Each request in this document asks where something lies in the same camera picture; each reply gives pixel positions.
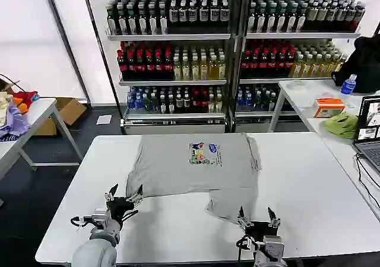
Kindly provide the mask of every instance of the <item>white table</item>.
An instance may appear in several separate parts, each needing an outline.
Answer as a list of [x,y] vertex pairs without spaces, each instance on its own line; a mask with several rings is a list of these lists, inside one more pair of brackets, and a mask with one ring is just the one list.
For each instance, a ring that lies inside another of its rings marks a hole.
[[[285,258],[380,250],[378,220],[316,133],[250,135],[262,161],[254,219],[267,221],[268,206],[281,218]],[[74,227],[70,218],[105,207],[104,192],[115,183],[116,194],[124,195],[140,139],[94,139],[38,248],[38,262],[70,263],[91,230]],[[123,226],[117,263],[236,261],[242,230],[209,214],[208,200],[207,193],[144,199]]]
[[32,135],[38,130],[48,117],[52,117],[54,122],[63,136],[66,136],[78,155],[82,160],[83,156],[77,147],[74,139],[72,138],[70,131],[66,127],[66,124],[61,118],[57,108],[55,107],[55,98],[40,98],[34,101],[29,111],[25,114],[28,123],[31,128],[25,135],[22,135],[17,141],[0,142],[0,179],[2,179],[12,165],[17,161],[19,156],[22,156],[32,169],[36,169],[39,166],[71,166],[79,165],[79,163],[34,163],[30,157],[22,149],[23,145],[31,138]]
[[[357,153],[351,139],[342,139],[334,134],[328,132],[323,122],[325,118],[311,117],[308,107],[315,101],[316,98],[321,97],[339,97],[339,87],[335,86],[333,80],[310,80],[303,81],[303,85],[294,86],[293,81],[280,81],[279,86],[281,88],[278,103],[275,108],[274,116],[269,126],[269,132],[273,132],[276,128],[278,120],[278,114],[281,110],[282,103],[286,98],[288,102],[293,106],[296,113],[302,119],[306,127],[316,132],[322,140],[326,143],[328,149],[332,152],[334,157],[340,163],[342,168],[346,171],[351,181],[355,184],[360,194],[362,194],[365,201],[370,206],[371,210],[375,213],[376,217],[380,221],[380,210],[376,203],[369,197],[365,188],[359,183],[359,171],[357,169],[356,162],[354,161],[354,155]],[[354,94],[350,97],[350,102],[353,107],[347,108],[345,111],[358,115],[360,110],[360,104],[362,103],[362,97],[365,94]],[[368,164],[365,160],[361,160],[366,167],[370,175],[380,183],[380,175],[377,170]],[[368,187],[371,194],[380,201],[380,189],[378,189],[366,173],[362,169],[362,181]]]

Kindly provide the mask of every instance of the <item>green cloth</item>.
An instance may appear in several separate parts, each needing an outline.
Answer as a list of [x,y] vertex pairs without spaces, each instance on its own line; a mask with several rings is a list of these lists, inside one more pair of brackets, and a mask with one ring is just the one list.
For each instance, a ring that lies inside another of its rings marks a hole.
[[326,129],[341,138],[355,137],[357,116],[346,112],[333,116],[325,121]]

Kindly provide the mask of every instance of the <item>robotic hand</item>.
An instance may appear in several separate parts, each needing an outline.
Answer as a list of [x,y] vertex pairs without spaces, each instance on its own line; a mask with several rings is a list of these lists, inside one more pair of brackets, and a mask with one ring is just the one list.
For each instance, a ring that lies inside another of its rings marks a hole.
[[243,208],[240,208],[237,222],[245,231],[245,235],[236,242],[239,248],[239,261],[241,250],[250,250],[255,254],[254,267],[286,267],[282,260],[284,254],[284,243],[277,236],[280,219],[276,218],[274,212],[268,208],[270,222],[249,221],[244,216]]
[[115,247],[120,241],[123,222],[138,213],[134,208],[143,199],[142,185],[130,198],[114,197],[117,188],[118,184],[105,193],[107,209],[96,209],[91,216],[71,219],[71,223],[77,227],[85,227],[89,223],[95,226],[90,239],[75,251],[72,267],[116,266]]

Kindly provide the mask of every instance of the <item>laptop keyboard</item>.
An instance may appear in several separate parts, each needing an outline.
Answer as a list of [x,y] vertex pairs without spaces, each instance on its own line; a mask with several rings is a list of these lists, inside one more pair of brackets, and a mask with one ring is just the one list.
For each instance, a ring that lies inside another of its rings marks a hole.
[[369,148],[364,152],[377,166],[380,166],[380,148]]

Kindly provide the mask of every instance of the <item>red cloth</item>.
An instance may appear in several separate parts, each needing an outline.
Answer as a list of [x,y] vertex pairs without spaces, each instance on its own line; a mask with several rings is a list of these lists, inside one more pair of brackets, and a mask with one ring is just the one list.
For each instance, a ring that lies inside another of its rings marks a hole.
[[37,94],[37,91],[32,91],[32,92],[17,92],[13,93],[13,97],[23,99],[23,103],[29,108],[31,105],[31,98]]

